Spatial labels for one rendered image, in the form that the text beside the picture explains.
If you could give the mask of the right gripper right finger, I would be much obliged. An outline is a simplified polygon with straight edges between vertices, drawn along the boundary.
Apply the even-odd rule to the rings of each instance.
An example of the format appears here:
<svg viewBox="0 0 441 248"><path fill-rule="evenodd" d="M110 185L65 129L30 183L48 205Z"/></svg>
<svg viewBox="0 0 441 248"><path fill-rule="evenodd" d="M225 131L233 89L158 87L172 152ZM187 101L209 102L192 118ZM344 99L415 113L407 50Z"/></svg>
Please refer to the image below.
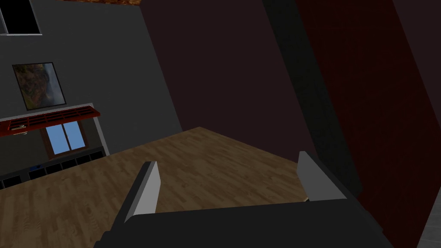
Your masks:
<svg viewBox="0 0 441 248"><path fill-rule="evenodd" d="M297 175L309 201L346 199L306 151L300 151Z"/></svg>

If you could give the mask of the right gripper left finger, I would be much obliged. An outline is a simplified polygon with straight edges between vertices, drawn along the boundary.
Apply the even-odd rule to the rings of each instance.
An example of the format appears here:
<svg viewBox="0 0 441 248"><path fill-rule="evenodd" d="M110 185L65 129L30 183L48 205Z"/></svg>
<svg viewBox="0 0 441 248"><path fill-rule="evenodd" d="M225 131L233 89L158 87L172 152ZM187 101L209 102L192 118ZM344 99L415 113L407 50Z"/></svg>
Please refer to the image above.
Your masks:
<svg viewBox="0 0 441 248"><path fill-rule="evenodd" d="M155 213L160 187L157 161L145 162L115 218L115 223L125 223L134 215Z"/></svg>

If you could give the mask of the dark red door leaf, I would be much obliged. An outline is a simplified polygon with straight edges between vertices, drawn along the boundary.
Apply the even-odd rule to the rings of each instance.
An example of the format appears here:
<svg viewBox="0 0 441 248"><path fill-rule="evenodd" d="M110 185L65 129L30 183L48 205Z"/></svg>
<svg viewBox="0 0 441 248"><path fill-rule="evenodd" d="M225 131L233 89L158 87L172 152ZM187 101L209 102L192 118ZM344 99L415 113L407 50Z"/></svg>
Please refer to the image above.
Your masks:
<svg viewBox="0 0 441 248"><path fill-rule="evenodd" d="M441 188L441 128L393 0L295 0L363 190L394 248L417 248Z"/></svg>

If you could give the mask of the low black shelf unit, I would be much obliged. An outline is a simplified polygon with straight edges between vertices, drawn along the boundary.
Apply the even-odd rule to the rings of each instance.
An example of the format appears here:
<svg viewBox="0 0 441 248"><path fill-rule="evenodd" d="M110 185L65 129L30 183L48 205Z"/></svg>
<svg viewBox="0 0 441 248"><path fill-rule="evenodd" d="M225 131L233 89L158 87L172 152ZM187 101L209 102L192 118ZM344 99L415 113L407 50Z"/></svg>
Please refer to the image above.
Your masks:
<svg viewBox="0 0 441 248"><path fill-rule="evenodd" d="M69 155L58 157L33 167L24 168L16 172L0 176L0 190L14 185L33 180L39 177L53 174L79 164L84 164L102 157L106 153L104 147L80 150Z"/></svg>

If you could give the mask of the red door with panes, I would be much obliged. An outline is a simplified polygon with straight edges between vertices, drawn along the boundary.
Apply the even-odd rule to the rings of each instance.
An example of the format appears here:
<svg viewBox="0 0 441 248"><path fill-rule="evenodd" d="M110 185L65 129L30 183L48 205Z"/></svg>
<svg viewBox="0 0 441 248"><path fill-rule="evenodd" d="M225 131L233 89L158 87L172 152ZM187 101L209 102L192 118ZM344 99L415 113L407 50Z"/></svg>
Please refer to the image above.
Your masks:
<svg viewBox="0 0 441 248"><path fill-rule="evenodd" d="M33 115L0 121L0 137L16 135L32 130L65 124L100 116L100 113L91 106L71 108L56 112Z"/></svg>

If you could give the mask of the framed landscape picture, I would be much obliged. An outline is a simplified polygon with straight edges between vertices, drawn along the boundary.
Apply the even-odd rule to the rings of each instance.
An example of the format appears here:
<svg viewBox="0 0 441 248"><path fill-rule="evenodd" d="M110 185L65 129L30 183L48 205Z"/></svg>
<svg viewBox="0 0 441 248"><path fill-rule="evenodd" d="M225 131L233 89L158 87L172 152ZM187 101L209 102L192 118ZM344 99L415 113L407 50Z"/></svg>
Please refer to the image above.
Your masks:
<svg viewBox="0 0 441 248"><path fill-rule="evenodd" d="M27 111L66 105L53 62L12 66Z"/></svg>

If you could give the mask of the blue window with brown frame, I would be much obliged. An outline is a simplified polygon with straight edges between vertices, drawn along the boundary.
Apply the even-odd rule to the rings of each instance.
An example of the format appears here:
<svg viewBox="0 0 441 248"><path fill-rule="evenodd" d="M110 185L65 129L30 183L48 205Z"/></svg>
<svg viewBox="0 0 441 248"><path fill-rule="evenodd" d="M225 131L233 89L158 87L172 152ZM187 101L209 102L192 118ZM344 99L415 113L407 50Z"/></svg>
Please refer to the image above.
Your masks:
<svg viewBox="0 0 441 248"><path fill-rule="evenodd" d="M50 160L89 148L80 121L45 127L40 134Z"/></svg>

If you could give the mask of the dark window with pale frame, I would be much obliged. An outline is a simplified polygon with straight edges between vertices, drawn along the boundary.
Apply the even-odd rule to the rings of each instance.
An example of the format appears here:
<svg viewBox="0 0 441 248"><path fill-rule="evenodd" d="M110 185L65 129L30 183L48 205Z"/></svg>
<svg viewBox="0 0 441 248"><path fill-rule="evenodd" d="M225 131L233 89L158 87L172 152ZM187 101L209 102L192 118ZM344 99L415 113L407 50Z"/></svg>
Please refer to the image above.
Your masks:
<svg viewBox="0 0 441 248"><path fill-rule="evenodd" d="M0 36L41 36L31 0L0 0Z"/></svg>

